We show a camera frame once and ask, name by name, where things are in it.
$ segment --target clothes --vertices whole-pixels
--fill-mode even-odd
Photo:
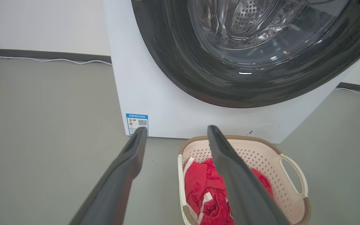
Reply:
[[[263,184],[263,187],[266,189],[266,191],[269,193],[269,195],[274,200],[272,186],[270,185],[269,179],[267,179],[265,175],[261,174],[259,171],[257,171],[254,168],[252,168],[251,171],[254,173],[256,178]]]
[[[252,172],[273,198],[266,176],[254,168]],[[224,180],[212,158],[200,164],[190,157],[184,166],[183,178],[187,206],[199,225],[234,225]]]

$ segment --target white washing machine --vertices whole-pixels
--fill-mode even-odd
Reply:
[[[104,0],[124,131],[282,142],[360,58],[360,0]]]

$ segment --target plastic laundry basket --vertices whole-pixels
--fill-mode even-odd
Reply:
[[[311,206],[308,198],[308,185],[299,166],[291,158],[283,155],[273,144],[260,138],[244,136],[226,136],[226,138],[249,168],[255,168],[269,179],[276,204],[290,223],[307,224],[311,216]],[[197,163],[212,157],[207,136],[189,139],[180,149],[177,158],[183,220],[186,225],[198,225],[187,207],[184,190],[183,168],[190,157],[193,157]],[[296,170],[301,180],[302,193],[295,188],[284,169],[282,160],[288,161]]]

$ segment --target floor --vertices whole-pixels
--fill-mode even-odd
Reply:
[[[0,224],[68,224],[127,140],[112,67],[0,59]],[[183,142],[148,138],[124,224],[184,224]],[[360,224],[360,95],[334,91],[278,147],[307,178],[310,224]]]

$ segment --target power cord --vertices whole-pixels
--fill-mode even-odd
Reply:
[[[346,90],[346,91],[351,91],[351,92],[353,92],[353,93],[355,93],[355,94],[360,94],[360,92],[356,92],[356,91],[353,91],[353,90],[350,90],[350,89],[347,89],[347,88],[335,88],[334,90],[335,90],[335,91],[338,91],[338,90]]]
[[[56,59],[49,59],[49,60],[39,60],[39,59],[31,58],[31,57],[2,57],[2,56],[0,56],[0,58],[6,58],[6,59],[30,59],[30,60],[34,60],[34,61],[42,62],[42,63],[53,62],[53,61],[67,61],[67,62],[71,62],[71,63],[76,63],[77,65],[84,65],[84,64],[87,64],[87,63],[105,63],[105,64],[108,64],[108,65],[112,65],[112,63],[108,63],[108,62],[101,61],[101,60],[91,60],[91,61],[87,61],[87,62],[76,62],[76,61],[68,60],[68,59],[65,59],[65,58],[56,58]]]
[[[6,59],[30,59],[30,60],[34,60],[34,61],[42,62],[42,63],[53,62],[53,61],[67,61],[67,62],[70,62],[70,63],[76,63],[77,65],[84,65],[84,64],[87,64],[87,63],[104,63],[104,64],[112,65],[112,63],[108,63],[108,62],[101,61],[101,60],[91,60],[91,61],[87,61],[87,62],[76,62],[76,61],[68,60],[68,59],[65,59],[65,58],[56,58],[56,59],[48,59],[48,60],[39,60],[39,59],[31,58],[31,57],[2,57],[2,56],[0,56],[0,58],[6,58]],[[356,91],[353,91],[353,90],[350,90],[350,89],[347,89],[347,88],[336,88],[334,90],[335,91],[346,90],[346,91],[351,91],[351,92],[353,92],[355,94],[360,94],[360,92],[356,92]]]

